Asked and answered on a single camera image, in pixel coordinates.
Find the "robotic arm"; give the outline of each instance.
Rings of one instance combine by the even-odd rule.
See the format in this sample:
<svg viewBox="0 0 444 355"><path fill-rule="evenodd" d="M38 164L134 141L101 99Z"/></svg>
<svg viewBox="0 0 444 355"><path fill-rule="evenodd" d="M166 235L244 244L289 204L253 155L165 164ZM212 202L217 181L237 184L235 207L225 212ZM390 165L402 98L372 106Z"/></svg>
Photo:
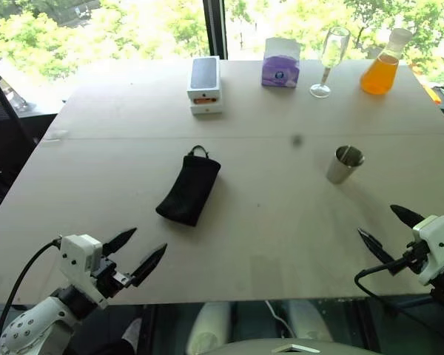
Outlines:
<svg viewBox="0 0 444 355"><path fill-rule="evenodd" d="M392 205L392 211L407 226L412 228L414 241L407 245L402 263L390 268L392 275L410 268L418 275L422 285L432 285L431 296L444 305L444 216L424 218L402 206ZM382 262L389 263L393 258L383 250L371 234L358 230L369 250Z"/></svg>
<svg viewBox="0 0 444 355"><path fill-rule="evenodd" d="M167 245L157 248L133 273L122 274L108 256L125 245L135 230L104 245L87 234L63 237L60 269L70 285L13 320L1 335L0 354L62 354L75 328L94 309L106 308L107 299L121 289L138 287L158 265Z"/></svg>

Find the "black chair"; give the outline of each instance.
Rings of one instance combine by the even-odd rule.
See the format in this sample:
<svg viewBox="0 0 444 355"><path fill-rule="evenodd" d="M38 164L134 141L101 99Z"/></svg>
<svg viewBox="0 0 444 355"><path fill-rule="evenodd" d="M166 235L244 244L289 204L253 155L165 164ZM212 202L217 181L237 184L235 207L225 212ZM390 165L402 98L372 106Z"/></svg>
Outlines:
<svg viewBox="0 0 444 355"><path fill-rule="evenodd" d="M7 99L13 89L0 76L0 203L36 144Z"/></svg>

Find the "orange juice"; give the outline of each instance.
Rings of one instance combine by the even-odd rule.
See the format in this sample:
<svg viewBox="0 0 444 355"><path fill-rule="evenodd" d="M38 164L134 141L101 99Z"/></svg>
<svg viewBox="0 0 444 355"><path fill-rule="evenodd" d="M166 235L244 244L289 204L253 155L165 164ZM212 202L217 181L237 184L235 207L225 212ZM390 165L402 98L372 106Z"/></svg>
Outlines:
<svg viewBox="0 0 444 355"><path fill-rule="evenodd" d="M369 94L381 95L393 86L398 68L398 59L382 53L374 60L369 69L360 78L360 86Z"/></svg>

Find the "tissue box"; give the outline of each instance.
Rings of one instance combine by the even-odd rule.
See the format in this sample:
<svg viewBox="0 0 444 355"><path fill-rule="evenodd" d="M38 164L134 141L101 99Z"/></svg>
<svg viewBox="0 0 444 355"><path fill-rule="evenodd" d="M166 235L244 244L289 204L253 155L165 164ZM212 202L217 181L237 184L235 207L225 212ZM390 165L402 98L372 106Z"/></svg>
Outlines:
<svg viewBox="0 0 444 355"><path fill-rule="evenodd" d="M268 38L265 44L261 84L296 87L299 77L300 45L294 39Z"/></svg>

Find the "carafe with orange juice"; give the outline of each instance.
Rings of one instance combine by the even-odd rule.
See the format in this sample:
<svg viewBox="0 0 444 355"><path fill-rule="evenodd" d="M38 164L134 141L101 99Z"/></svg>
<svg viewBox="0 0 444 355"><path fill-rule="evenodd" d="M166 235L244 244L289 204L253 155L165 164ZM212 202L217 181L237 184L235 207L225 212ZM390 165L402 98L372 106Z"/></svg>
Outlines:
<svg viewBox="0 0 444 355"><path fill-rule="evenodd" d="M391 31L389 43L360 78L363 91L382 95L391 89L401 53L412 36L411 32L403 28L395 28Z"/></svg>

